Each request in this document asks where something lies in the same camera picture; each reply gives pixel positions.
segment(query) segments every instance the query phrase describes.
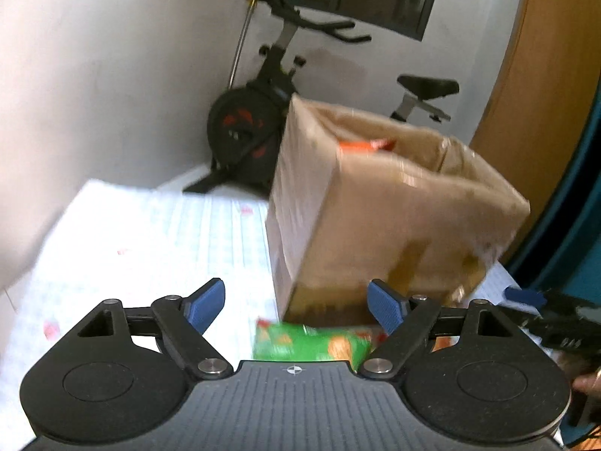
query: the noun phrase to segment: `green snack package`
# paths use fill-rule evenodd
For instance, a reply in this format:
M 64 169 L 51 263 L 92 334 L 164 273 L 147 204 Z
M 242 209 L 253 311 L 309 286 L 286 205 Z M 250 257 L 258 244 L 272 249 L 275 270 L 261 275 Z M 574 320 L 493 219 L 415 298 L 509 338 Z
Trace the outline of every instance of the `green snack package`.
M 367 331 L 314 329 L 259 320 L 252 357 L 260 361 L 350 361 L 356 370 L 370 349 Z

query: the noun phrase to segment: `open cardboard box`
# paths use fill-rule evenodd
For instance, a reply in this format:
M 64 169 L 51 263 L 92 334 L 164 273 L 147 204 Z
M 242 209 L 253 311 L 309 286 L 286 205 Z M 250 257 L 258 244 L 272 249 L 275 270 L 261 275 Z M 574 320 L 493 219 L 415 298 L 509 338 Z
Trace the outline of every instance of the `open cardboard box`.
M 340 147 L 371 139 L 390 139 L 393 150 Z M 373 323 L 373 278 L 404 295 L 459 301 L 529 213 L 455 138 L 295 96 L 266 220 L 279 315 L 314 327 Z

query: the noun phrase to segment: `finger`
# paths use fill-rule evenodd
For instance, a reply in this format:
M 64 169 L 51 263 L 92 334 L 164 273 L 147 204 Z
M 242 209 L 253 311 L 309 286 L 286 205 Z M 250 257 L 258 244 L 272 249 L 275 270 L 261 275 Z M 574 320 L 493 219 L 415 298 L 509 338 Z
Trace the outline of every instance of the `finger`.
M 594 373 L 593 375 L 579 376 L 574 380 L 572 388 L 587 395 L 601 395 L 601 379 Z
M 587 370 L 590 371 L 590 362 L 582 356 L 555 351 L 554 359 L 570 380 L 587 373 Z

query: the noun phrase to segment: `metal pole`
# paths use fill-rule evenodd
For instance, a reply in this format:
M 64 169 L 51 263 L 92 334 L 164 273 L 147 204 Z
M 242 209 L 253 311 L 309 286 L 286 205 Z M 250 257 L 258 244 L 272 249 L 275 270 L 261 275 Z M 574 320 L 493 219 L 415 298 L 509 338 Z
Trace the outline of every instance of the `metal pole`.
M 240 38 L 238 39 L 238 45 L 236 47 L 236 53 L 234 55 L 234 62 L 231 65 L 230 81 L 227 85 L 228 90 L 231 90 L 234 87 L 234 80 L 236 79 L 236 71 L 238 70 L 238 65 L 240 63 L 242 47 L 244 46 L 244 41 L 246 40 L 246 33 L 248 32 L 248 27 L 251 24 L 251 18 L 253 13 L 255 12 L 256 7 L 257 0 L 251 0 L 248 6 L 248 10 L 246 11 L 246 18 L 244 19 L 244 25 L 242 26 L 242 31 L 240 32 Z

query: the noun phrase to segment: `blue gripper pad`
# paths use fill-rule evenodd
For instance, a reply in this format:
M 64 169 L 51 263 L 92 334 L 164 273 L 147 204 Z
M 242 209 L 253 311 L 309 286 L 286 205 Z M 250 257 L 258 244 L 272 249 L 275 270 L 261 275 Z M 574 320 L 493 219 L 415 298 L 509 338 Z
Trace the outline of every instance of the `blue gripper pad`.
M 225 285 L 219 278 L 213 278 L 185 299 L 184 317 L 199 334 L 204 334 L 224 305 Z
M 531 289 L 519 289 L 513 287 L 507 287 L 505 292 L 506 300 L 517 302 L 518 304 L 526 304 L 532 306 L 535 309 L 542 309 L 547 304 L 547 299 L 544 294 Z
M 399 299 L 400 295 L 382 280 L 372 280 L 367 286 L 367 307 L 389 336 L 407 316 Z

